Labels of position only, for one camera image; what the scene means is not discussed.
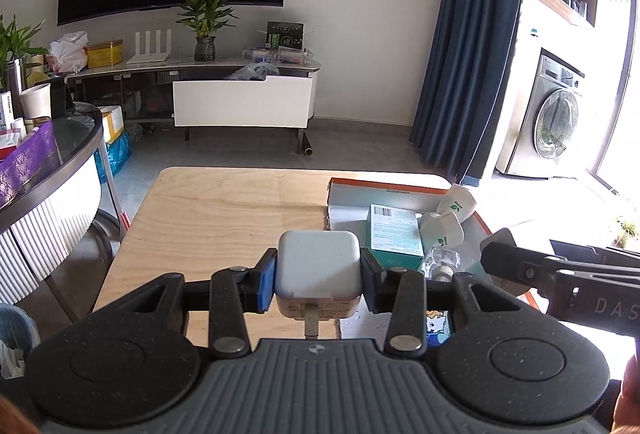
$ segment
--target person's hand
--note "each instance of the person's hand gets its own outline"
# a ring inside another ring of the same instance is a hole
[[[622,388],[613,412],[613,428],[616,434],[640,434],[640,403],[636,403],[638,365],[632,356],[626,364]]]

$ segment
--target paper cup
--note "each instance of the paper cup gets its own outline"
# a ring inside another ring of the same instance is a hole
[[[453,212],[427,212],[420,219],[420,239],[425,252],[431,247],[452,249],[462,244],[465,233]]]
[[[452,185],[442,197],[436,212],[438,214],[455,212],[458,216],[458,221],[462,223],[471,217],[477,206],[478,203],[476,203],[476,199],[471,195],[471,192],[460,185]]]
[[[20,103],[22,104],[22,112],[25,119],[51,118],[50,91],[51,84],[38,84],[20,93]]]

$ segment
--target blue curtain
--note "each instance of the blue curtain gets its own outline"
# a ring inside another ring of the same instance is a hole
[[[441,0],[410,140],[428,167],[460,181],[506,72],[520,0]]]

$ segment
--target charger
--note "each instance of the charger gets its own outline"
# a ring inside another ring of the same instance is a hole
[[[306,338],[318,338],[321,320],[352,316],[362,294],[358,238],[347,231],[282,234],[275,294],[280,313],[305,321]]]

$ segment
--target tv stand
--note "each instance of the tv stand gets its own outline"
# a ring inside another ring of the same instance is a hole
[[[191,138],[190,128],[197,126],[291,127],[297,130],[296,152],[310,154],[311,147],[303,148],[303,142],[308,119],[314,114],[320,64],[275,62],[280,76],[264,81],[224,80],[250,63],[244,59],[196,62],[193,58],[121,62],[81,71],[68,76],[66,82],[76,100],[122,105],[127,121],[171,122],[185,128],[185,140]],[[158,92],[166,98],[166,107],[150,111],[157,109],[150,100]]]

